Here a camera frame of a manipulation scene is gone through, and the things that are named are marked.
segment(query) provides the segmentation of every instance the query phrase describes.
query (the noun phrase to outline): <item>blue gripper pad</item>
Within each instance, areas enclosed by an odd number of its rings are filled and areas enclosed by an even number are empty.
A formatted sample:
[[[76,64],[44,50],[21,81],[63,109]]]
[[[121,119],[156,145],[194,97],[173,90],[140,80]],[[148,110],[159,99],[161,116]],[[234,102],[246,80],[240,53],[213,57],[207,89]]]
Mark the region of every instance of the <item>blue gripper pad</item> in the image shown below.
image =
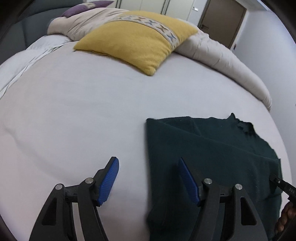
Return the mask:
[[[195,184],[194,179],[182,158],[179,160],[178,167],[190,200],[198,205],[200,202],[198,186]]]
[[[118,171],[119,160],[115,158],[99,188],[99,198],[97,199],[97,202],[100,205],[107,201]]]

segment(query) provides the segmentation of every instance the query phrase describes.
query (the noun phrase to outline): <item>finger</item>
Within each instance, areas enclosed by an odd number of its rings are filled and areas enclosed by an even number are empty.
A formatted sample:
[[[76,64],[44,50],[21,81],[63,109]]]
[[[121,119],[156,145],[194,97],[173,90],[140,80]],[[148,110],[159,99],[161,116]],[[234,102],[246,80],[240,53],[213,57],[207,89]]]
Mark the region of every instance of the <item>finger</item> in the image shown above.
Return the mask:
[[[289,209],[290,208],[293,208],[293,203],[292,202],[288,202],[288,206],[289,206]]]
[[[284,230],[284,226],[280,224],[280,225],[278,226],[278,231],[279,231],[279,233],[283,232],[283,230]]]
[[[296,216],[296,208],[291,208],[288,210],[288,218],[293,219]]]
[[[274,232],[277,234],[279,232],[279,225],[281,224],[280,220],[277,221],[277,223],[274,226]]]
[[[288,221],[288,215],[287,213],[283,213],[282,216],[280,217],[280,221],[281,221],[281,224],[283,226],[286,225],[287,221]]]
[[[288,203],[285,205],[284,209],[282,210],[282,213],[283,213],[283,212],[286,213],[286,212],[290,209],[290,203],[291,203],[291,202],[288,202]]]

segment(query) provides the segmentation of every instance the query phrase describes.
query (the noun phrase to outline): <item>wall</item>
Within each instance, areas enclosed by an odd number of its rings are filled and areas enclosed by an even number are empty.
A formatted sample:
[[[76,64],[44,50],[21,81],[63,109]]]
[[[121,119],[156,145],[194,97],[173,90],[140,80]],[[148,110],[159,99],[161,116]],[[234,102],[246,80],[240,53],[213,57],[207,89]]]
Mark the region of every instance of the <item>wall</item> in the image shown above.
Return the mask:
[[[244,27],[246,26],[248,17],[249,17],[249,13],[250,11],[266,11],[268,8],[266,7],[265,4],[263,4],[260,0],[236,0],[239,4],[241,4],[247,11],[246,14],[244,16],[244,19],[242,21],[242,24],[239,28],[239,31],[237,32],[237,35],[233,41],[233,44],[230,48],[231,51],[233,51],[235,45],[238,43],[243,31],[244,31]]]
[[[296,44],[273,12],[250,12],[234,53],[270,91],[296,183]]]

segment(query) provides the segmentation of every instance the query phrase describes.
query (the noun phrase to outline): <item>pillow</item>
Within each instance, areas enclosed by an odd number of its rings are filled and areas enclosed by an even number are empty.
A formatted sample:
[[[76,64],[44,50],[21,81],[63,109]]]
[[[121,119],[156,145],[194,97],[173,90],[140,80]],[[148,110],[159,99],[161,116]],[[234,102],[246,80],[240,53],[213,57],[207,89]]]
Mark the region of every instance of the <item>pillow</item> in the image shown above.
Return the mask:
[[[129,11],[88,33],[74,49],[113,56],[152,76],[166,57],[195,33],[195,27],[175,18]]]
[[[107,7],[109,6],[111,3],[113,3],[114,1],[94,1],[94,2],[86,2],[86,3],[82,3],[79,5],[76,5],[72,8],[69,8],[67,11],[65,11],[61,17],[71,17],[73,15],[94,9],[94,8],[98,8],[98,7]]]

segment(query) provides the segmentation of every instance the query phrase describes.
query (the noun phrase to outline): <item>bed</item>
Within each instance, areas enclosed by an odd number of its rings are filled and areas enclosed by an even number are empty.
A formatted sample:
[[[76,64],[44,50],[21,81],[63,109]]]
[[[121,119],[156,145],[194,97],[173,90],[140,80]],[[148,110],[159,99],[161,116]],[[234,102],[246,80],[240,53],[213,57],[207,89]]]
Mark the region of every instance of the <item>bed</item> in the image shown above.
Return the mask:
[[[55,49],[25,65],[0,99],[0,213],[18,241],[29,239],[57,183],[76,185],[111,156],[118,157],[120,171],[99,209],[106,234],[110,241],[149,240],[147,118],[227,118],[233,112],[253,123],[291,182],[287,153],[266,105],[226,75],[172,53],[150,77],[119,60],[74,51],[75,43],[46,47]],[[83,240],[77,206],[74,218]]]

